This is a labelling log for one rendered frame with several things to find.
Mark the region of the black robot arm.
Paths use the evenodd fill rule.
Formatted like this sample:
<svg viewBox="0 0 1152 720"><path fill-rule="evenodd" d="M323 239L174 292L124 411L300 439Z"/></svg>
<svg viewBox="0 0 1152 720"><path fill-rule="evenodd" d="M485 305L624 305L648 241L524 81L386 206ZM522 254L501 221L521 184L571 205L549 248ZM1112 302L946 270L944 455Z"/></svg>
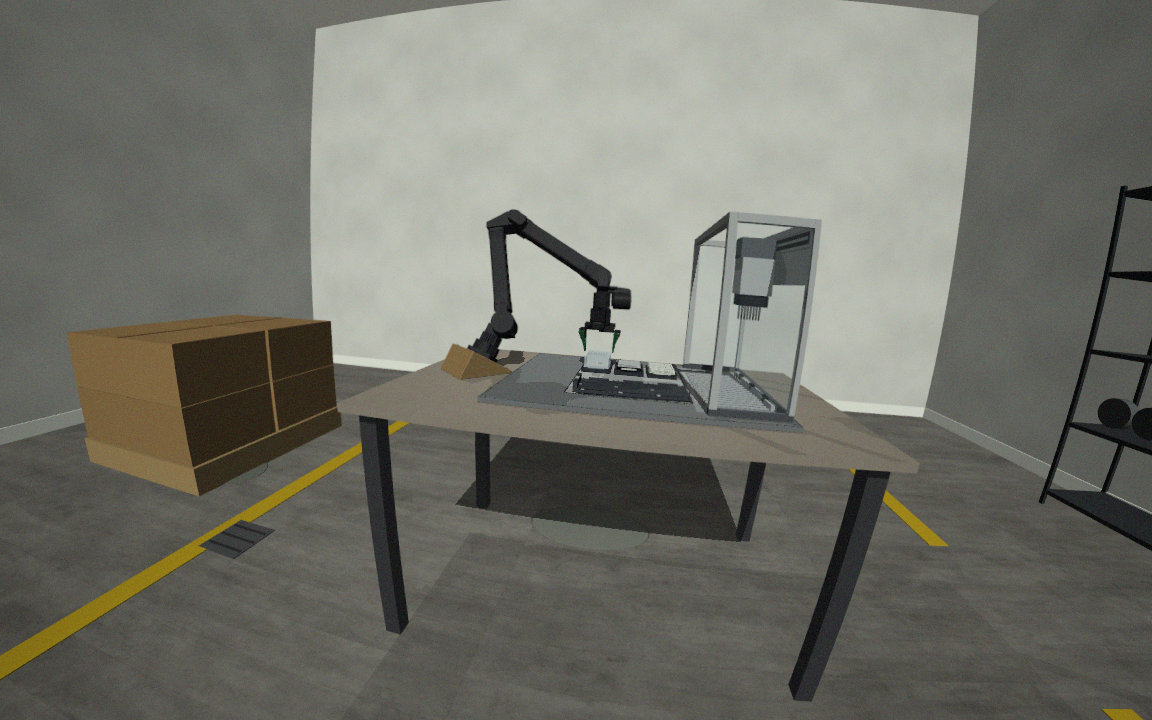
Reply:
<svg viewBox="0 0 1152 720"><path fill-rule="evenodd" d="M552 234L543 232L538 225L532 223L531 220L520 213L518 210L511 209L506 211L506 213L488 220L488 222L486 222L486 229L488 229L490 252L492 252L492 278L495 313L492 316L492 323L486 325L486 329L483 331L479 340L476 338L473 346L468 344L468 350L476 351L477 354L488 357L490 361L494 361L494 363L497 363L497 355L500 351L498 348L500 341L502 341L503 338L505 340L515 338L515 334L518 331L518 325L515 323L515 316L511 314L511 293L509 293L506 234L520 234L522 238L529 240L535 243L536 247L539 247L539 249L550 252L550 256L553 256L553 258L556 258L566 266L570 266L573 272L579 273L579 275L584 278L589 285L594 286L596 293L593 306L599 306L599 309L593 309L593 306L591 306L590 311L590 324L593 324L594 329L602 329L604 325L611 325L611 310L602 310L602 306L630 310L631 290L628 290L628 288L620 288L617 286L608 286L612 278L609 270L605 270L605 266L600 264L598 265L593 260L584 258L584 256L570 249L570 247L567 247L566 243L552 236ZM593 279L593 281L591 281L591 279ZM608 291L614 291L612 293L612 300L611 293ZM509 313L507 306L509 309Z"/></svg>

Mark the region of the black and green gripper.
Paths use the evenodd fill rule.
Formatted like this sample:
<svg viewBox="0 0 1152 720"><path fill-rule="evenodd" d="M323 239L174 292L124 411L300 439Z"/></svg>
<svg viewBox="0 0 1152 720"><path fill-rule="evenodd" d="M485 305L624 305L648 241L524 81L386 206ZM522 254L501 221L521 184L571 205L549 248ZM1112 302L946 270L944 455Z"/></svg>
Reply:
<svg viewBox="0 0 1152 720"><path fill-rule="evenodd" d="M611 323L611 325L604 325L602 329L594 329L593 328L593 324L590 324L590 323L585 323L585 327L579 327L579 338L582 340L582 347L584 347L584 351L586 350L586 334L588 334L588 329L590 329L590 331L599 331L599 332L611 332L611 333L614 333L613 346L612 346L612 354L613 354L613 351L614 351L614 344L616 344L617 338L620 338L620 331L614 331L614 323Z"/></svg>

